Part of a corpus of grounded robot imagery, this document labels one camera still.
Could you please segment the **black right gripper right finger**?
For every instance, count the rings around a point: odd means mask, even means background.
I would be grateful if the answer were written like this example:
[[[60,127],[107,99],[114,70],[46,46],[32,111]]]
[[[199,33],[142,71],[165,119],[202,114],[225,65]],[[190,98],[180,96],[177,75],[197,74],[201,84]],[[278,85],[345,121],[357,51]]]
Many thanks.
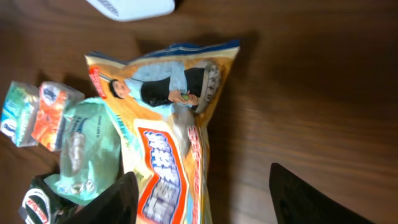
[[[276,162],[271,164],[269,189],[279,223],[372,224]]]

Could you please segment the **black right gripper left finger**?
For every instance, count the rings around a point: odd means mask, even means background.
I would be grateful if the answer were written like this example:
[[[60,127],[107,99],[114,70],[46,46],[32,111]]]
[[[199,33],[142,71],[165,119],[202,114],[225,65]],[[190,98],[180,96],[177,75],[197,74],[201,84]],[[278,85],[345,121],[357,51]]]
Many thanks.
[[[133,172],[127,172],[65,224],[135,224],[139,188]]]

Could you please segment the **teal packet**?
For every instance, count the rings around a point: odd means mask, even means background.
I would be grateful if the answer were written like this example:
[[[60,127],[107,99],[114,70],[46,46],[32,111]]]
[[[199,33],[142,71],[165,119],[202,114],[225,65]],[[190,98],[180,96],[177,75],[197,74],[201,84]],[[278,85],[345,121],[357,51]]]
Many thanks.
[[[116,181],[121,140],[101,98],[87,98],[63,117],[60,173],[44,182],[57,195],[85,206]]]

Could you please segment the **dark green round packet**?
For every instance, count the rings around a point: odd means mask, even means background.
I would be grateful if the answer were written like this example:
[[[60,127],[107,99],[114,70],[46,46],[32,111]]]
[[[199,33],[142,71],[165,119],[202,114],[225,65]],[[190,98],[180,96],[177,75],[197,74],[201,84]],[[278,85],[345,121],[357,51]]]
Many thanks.
[[[51,175],[37,175],[32,179],[19,208],[26,224],[64,223],[75,214],[78,205],[54,193],[45,182]]]

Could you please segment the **yellow snack bag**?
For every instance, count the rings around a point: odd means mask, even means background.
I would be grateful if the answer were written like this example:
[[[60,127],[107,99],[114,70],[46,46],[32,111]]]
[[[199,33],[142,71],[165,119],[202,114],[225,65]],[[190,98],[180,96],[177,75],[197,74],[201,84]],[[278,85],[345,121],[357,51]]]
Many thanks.
[[[231,40],[127,61],[86,55],[121,138],[123,169],[137,178],[138,223],[211,223],[207,127],[239,49]]]

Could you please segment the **orange tissue pack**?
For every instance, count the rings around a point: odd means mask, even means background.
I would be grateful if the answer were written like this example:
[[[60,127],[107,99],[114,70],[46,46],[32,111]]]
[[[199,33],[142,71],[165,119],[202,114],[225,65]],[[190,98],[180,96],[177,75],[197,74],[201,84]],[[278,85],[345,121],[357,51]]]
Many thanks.
[[[62,148],[64,112],[82,101],[85,95],[63,83],[43,82],[39,88],[39,108],[32,137],[49,151]]]

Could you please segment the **green tissue pack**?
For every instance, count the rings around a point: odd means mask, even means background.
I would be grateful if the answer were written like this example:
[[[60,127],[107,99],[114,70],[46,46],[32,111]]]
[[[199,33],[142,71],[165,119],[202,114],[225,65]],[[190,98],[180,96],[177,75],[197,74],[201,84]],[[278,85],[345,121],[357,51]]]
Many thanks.
[[[17,147],[37,146],[32,132],[39,108],[39,89],[36,86],[12,81],[1,114],[1,132]]]

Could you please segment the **white barcode scanner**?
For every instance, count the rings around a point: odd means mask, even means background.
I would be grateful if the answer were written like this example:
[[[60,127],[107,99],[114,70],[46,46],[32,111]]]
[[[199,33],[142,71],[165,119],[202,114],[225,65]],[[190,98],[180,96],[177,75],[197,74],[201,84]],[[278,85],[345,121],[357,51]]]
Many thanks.
[[[137,21],[170,14],[174,0],[86,0],[104,16],[118,22]]]

